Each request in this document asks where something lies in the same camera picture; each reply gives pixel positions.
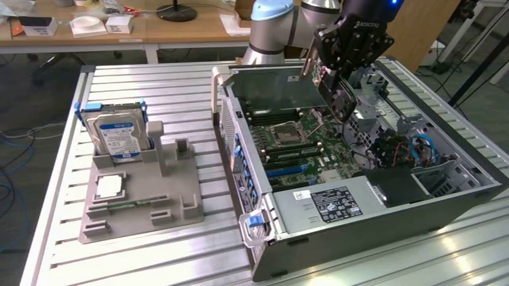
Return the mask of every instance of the green circuit board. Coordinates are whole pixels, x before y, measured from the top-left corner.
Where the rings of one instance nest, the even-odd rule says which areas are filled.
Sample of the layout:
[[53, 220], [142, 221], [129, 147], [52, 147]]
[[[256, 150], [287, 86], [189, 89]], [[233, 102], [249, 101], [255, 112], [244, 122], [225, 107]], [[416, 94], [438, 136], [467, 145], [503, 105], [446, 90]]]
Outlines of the green circuit board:
[[303, 172], [268, 177], [273, 191], [347, 179], [360, 170], [351, 149], [336, 136], [334, 117], [317, 108], [299, 114], [292, 122], [249, 126], [267, 175], [305, 165]]

